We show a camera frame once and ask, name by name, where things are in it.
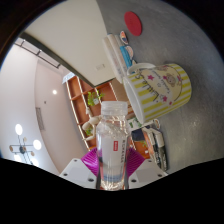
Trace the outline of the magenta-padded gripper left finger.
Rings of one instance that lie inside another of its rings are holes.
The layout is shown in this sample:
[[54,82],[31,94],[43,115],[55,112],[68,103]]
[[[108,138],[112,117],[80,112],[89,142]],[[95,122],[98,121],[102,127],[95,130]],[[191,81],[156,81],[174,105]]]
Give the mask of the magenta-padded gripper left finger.
[[73,158],[60,177],[83,188],[98,189],[100,180],[97,149],[93,148],[81,159]]

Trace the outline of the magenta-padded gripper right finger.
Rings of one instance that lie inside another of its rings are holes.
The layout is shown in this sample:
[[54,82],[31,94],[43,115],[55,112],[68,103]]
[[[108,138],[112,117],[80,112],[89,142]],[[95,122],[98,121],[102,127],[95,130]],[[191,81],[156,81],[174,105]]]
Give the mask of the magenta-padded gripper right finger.
[[146,186],[166,176],[154,161],[144,159],[142,155],[130,148],[127,153],[125,188],[135,189]]

